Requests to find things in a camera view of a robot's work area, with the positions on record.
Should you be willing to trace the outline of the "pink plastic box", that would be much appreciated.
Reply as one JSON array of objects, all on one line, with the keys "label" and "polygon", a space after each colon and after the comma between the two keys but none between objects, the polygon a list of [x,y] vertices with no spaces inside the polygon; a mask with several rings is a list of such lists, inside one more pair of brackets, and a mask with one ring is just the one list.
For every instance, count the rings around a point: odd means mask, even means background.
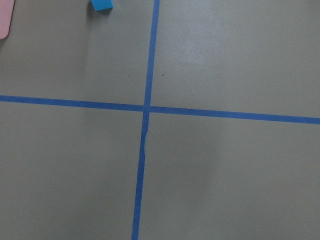
[{"label": "pink plastic box", "polygon": [[0,39],[5,39],[10,31],[15,0],[0,0]]}]

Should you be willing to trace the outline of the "small blue block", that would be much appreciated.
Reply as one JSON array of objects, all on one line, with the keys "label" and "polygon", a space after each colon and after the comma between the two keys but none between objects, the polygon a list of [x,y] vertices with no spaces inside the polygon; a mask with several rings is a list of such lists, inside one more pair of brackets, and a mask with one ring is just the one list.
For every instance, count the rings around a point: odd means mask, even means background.
[{"label": "small blue block", "polygon": [[112,0],[90,0],[96,12],[110,10],[114,7]]}]

